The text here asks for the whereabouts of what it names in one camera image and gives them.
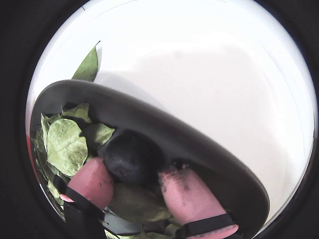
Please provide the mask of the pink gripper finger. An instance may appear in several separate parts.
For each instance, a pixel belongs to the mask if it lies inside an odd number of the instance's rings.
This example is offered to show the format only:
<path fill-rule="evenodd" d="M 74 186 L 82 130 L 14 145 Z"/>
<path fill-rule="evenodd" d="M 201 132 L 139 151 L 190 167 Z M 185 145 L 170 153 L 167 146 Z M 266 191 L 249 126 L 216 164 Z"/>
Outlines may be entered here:
<path fill-rule="evenodd" d="M 53 185 L 63 200 L 66 224 L 77 239 L 105 239 L 103 210 L 113 198 L 114 180 L 104 159 L 92 158 L 69 183 L 55 175 Z"/>
<path fill-rule="evenodd" d="M 161 192 L 181 225 L 178 239 L 224 239 L 239 229 L 217 198 L 190 168 L 170 166 L 158 173 Z"/>

